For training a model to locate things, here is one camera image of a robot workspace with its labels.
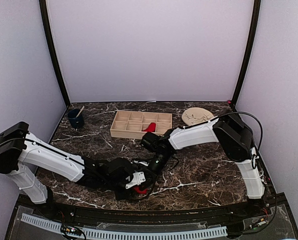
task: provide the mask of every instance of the red object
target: red object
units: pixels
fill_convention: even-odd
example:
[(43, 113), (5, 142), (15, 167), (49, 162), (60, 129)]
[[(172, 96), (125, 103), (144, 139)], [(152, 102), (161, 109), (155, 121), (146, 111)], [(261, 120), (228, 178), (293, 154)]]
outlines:
[(150, 132), (150, 133), (154, 131), (156, 131), (156, 124), (154, 122), (150, 123), (149, 126), (145, 130), (143, 130), (143, 132)]
[(137, 193), (139, 193), (139, 194), (147, 194), (147, 191), (148, 191), (148, 189), (145, 189), (145, 190), (141, 191), (141, 190), (139, 189), (139, 186), (134, 186), (133, 189), (134, 189)]

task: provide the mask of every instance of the white vent strip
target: white vent strip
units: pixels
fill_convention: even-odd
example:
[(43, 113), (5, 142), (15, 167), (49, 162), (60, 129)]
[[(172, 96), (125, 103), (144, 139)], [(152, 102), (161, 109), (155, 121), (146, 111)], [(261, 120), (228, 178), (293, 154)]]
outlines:
[[(42, 219), (25, 213), (22, 214), (21, 221), (38, 228), (60, 234), (61, 223), (59, 222)], [(227, 227), (225, 226), (195, 231), (161, 233), (104, 231), (86, 227), (82, 230), (89, 240), (204, 240), (226, 237), (228, 235)]]

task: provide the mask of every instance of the wooden stick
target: wooden stick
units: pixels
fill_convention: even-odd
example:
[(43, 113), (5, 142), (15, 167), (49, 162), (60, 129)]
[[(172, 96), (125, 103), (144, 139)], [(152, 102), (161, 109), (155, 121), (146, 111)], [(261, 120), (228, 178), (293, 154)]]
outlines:
[(80, 111), (78, 112), (77, 116), (75, 116), (76, 118), (79, 117), (79, 115), (81, 114), (81, 112), (84, 110), (85, 106), (82, 106), (82, 108), (80, 109)]

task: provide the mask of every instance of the black metal bar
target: black metal bar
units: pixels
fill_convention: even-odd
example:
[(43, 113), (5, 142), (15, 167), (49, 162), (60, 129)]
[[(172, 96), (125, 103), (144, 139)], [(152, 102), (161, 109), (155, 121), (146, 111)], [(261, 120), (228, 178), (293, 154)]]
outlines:
[(48, 17), (48, 9), (47, 9), (47, 3), (46, 0), (39, 0), (40, 4), (40, 12), (41, 12), (41, 18), (42, 18), (42, 23), (43, 23), (43, 28), (44, 28), (44, 34), (45, 38), (47, 40), (48, 48), (49, 48), (49, 53), (54, 69), (55, 76), (58, 81), (58, 85), (62, 94), (62, 98), (64, 100), (64, 103), (67, 107), (70, 106), (70, 99), (66, 90), (65, 82), (63, 79), (63, 76), (60, 71), (60, 66), (56, 54), (56, 49), (54, 45), (54, 40), (50, 28), (50, 22), (49, 22), (49, 17)]
[(243, 87), (244, 80), (246, 77), (246, 72), (248, 69), (250, 56), (251, 56), (251, 53), (253, 50), (253, 45), (254, 45), (255, 35), (256, 35), (256, 30), (257, 30), (257, 24), (258, 24), (258, 18), (259, 18), (259, 12), (260, 12), (260, 5), (261, 5), (261, 0), (254, 0), (247, 45), (245, 47), (245, 52), (244, 52), (244, 56), (243, 56), (243, 61), (242, 61), (238, 81), (235, 86), (235, 90), (234, 90), (232, 100), (231, 100), (231, 104), (233, 104), (234, 106), (237, 104), (241, 89)]

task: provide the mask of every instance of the marble tabletop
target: marble tabletop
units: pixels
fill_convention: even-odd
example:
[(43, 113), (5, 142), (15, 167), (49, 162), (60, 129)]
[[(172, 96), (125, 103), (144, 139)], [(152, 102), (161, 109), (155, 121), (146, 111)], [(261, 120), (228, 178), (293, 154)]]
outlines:
[[(111, 137), (110, 127), (117, 111), (172, 113), (173, 127), (183, 126), (181, 115), (191, 107), (200, 107), (215, 116), (230, 110), (226, 102), (101, 102), (74, 103), (69, 110), (84, 106), (85, 125), (75, 130), (65, 114), (51, 145), (68, 153), (94, 160), (115, 158), (149, 159), (153, 153), (139, 145), (140, 140)], [(39, 168), (36, 176), (49, 186), (56, 202), (75, 206), (133, 211), (187, 210), (224, 206), (247, 200), (246, 187), (238, 167), (230, 161), (218, 143), (205, 143), (178, 151), (179, 164), (157, 179), (151, 196), (140, 202), (115, 200), (105, 189), (90, 189), (63, 176)], [(166, 169), (175, 164), (170, 160)]]

